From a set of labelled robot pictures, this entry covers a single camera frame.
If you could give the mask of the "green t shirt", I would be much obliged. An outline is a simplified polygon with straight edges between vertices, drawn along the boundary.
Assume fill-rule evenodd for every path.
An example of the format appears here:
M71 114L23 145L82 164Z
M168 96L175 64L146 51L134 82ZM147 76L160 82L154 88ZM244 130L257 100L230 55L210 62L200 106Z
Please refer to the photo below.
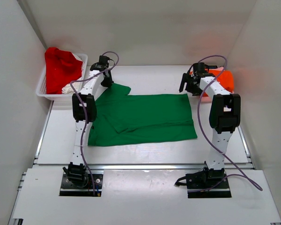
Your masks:
M110 147L196 139L186 94L131 95L113 84L96 100L97 118L88 145Z

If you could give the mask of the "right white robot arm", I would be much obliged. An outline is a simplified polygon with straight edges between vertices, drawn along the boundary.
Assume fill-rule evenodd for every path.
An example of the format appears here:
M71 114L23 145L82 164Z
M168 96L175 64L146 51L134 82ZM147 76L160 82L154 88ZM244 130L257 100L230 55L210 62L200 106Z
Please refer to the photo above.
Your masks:
M183 90L193 96L207 94L212 100L209 125L213 135L208 159L202 171L185 175L188 189L202 191L224 180L224 154L233 132L240 124L241 98L226 90L203 62L194 63L192 73L183 74L179 91Z

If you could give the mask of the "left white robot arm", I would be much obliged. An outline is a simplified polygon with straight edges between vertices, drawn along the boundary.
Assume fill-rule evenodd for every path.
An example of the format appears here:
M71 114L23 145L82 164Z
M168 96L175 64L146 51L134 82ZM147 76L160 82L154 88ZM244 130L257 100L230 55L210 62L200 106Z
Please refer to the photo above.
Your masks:
M80 91L74 91L72 95L72 110L75 120L74 150L70 163L64 167L67 179L78 188L90 188L95 192L96 182L83 153L83 148L88 145L89 132L97 117L95 95L98 87L109 88L113 84L111 59L107 53L99 56L98 62L94 63L89 75L82 80Z

